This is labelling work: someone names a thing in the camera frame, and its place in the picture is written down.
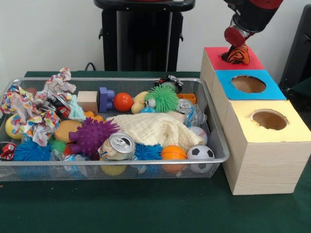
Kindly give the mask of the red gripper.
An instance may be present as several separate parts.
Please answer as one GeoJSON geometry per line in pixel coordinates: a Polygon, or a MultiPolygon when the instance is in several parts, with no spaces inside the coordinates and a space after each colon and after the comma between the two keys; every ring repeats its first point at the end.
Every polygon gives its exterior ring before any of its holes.
{"type": "Polygon", "coordinates": [[[224,32],[226,41],[235,48],[243,45],[253,35],[254,32],[248,31],[237,24],[229,26],[224,32]]]}

